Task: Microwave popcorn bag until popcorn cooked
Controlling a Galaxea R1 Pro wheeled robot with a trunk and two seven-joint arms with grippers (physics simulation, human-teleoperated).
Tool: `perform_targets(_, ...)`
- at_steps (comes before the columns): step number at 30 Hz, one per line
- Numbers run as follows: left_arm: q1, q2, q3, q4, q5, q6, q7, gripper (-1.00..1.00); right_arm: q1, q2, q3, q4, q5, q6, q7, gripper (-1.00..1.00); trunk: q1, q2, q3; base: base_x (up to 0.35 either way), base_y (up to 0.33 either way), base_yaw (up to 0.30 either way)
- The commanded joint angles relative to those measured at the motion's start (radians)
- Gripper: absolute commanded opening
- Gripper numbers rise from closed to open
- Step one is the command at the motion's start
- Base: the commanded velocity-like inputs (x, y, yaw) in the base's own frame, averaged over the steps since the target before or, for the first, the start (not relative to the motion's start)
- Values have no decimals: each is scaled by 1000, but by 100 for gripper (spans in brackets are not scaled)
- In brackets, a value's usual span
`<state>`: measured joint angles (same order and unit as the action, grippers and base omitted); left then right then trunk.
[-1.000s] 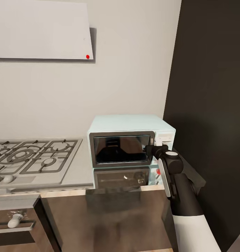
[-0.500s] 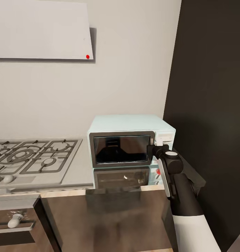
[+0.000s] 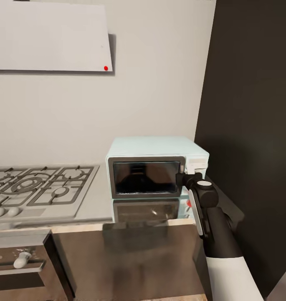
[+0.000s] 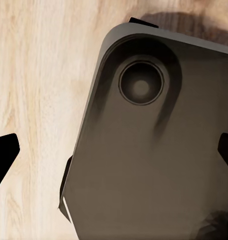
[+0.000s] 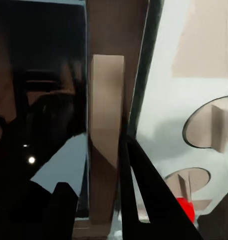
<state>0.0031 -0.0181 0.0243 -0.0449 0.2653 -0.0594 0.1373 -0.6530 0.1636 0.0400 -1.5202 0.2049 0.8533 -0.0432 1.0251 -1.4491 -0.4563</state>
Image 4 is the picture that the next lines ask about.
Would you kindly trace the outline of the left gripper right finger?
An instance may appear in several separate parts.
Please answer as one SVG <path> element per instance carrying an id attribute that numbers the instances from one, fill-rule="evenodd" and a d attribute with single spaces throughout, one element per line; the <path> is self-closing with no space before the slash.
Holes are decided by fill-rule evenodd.
<path id="1" fill-rule="evenodd" d="M 228 165 L 228 133 L 222 133 L 219 144 L 218 144 L 218 152 Z"/>

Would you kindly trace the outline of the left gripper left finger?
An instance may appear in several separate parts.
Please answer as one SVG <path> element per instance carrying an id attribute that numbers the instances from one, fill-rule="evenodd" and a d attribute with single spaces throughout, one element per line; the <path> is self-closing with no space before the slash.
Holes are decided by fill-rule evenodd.
<path id="1" fill-rule="evenodd" d="M 0 184 L 20 152 L 15 133 L 0 137 Z"/>

